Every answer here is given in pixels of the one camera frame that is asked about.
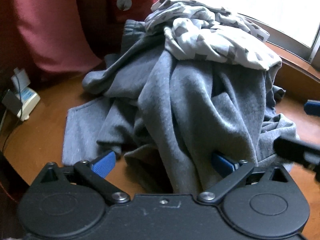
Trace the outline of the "grey sweatshirt garment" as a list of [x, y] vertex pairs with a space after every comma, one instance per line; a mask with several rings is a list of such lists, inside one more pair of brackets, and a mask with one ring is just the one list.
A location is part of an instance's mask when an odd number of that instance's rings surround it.
[[197, 194], [220, 179], [214, 155], [266, 167], [280, 161], [277, 137], [297, 137], [296, 124], [275, 111], [277, 67], [178, 61], [162, 35], [147, 36], [134, 20], [125, 23], [121, 54], [105, 60], [82, 82], [97, 98], [68, 111], [66, 166], [112, 150], [147, 190]]

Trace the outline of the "white patterned pyjama pants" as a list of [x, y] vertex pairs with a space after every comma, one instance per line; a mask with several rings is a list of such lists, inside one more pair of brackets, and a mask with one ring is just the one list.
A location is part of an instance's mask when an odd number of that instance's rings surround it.
[[265, 44], [269, 33], [223, 7], [200, 0], [158, 0], [145, 19], [148, 35], [163, 33], [165, 48], [178, 60], [238, 64], [270, 70], [281, 58]]

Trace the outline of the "white power strip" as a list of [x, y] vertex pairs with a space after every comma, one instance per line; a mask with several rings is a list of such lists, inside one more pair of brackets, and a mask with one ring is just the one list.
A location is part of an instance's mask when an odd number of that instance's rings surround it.
[[11, 113], [15, 114], [20, 121], [26, 121], [39, 103], [40, 96], [29, 87], [30, 80], [24, 69], [14, 69], [14, 75], [11, 80], [15, 91], [8, 90], [4, 94], [1, 103]]

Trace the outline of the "dark red curtain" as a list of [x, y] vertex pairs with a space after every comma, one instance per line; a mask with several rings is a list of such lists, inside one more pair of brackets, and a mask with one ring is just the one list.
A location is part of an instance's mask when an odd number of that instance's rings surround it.
[[141, 21], [155, 0], [1, 0], [1, 82], [84, 73], [120, 51], [126, 20]]

